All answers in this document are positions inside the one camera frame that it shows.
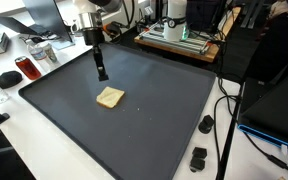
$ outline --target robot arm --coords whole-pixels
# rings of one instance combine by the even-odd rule
[[[86,45],[93,45],[93,55],[99,74],[99,80],[108,80],[103,56],[99,44],[105,42],[102,32],[103,24],[101,14],[96,10],[96,5],[106,12],[115,12],[121,8],[122,0],[73,0],[78,11],[79,28],[83,33]]]

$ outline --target toast slice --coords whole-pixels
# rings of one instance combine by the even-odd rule
[[[104,107],[113,108],[118,104],[124,93],[124,91],[107,86],[102,93],[96,97],[96,102]]]

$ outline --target black mat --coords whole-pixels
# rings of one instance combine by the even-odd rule
[[[101,49],[110,80],[98,81],[87,52],[24,87],[20,95],[114,178],[171,179],[215,74],[119,46]],[[113,109],[96,103],[106,86],[125,91]]]

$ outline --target white table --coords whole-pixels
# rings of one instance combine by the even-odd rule
[[[89,50],[82,38],[76,39],[76,45],[57,51],[60,64],[64,64],[81,53]],[[0,74],[5,71],[20,70],[16,67],[14,59],[25,55],[32,59],[26,50],[25,44],[17,36],[11,38],[7,53],[0,55]],[[100,165],[87,153],[68,138],[51,121],[45,118],[35,108],[18,95],[18,90],[31,81],[24,75],[24,80],[6,92],[11,99],[0,105],[0,113],[8,113],[11,118],[0,125],[1,131],[10,141],[19,156],[25,162],[37,179],[113,179]],[[240,86],[225,81],[224,87],[229,94],[236,95]],[[218,98],[222,96],[217,83],[214,84],[207,104],[202,113],[213,116],[213,107]],[[223,151],[226,136],[231,122],[226,101],[218,105],[218,139],[221,152]],[[202,172],[192,173],[189,163],[194,147],[207,148],[206,166]],[[195,130],[183,159],[177,169],[174,179],[215,179],[217,173],[217,158],[213,130],[209,134],[202,134]]]
[[[264,152],[272,154],[282,161],[287,162],[284,159],[280,148],[258,138],[250,137]],[[277,180],[280,177],[284,177],[288,180],[288,171],[281,169],[267,160],[262,153],[255,149],[246,136],[240,130],[235,128],[229,160],[227,162],[225,179]]]

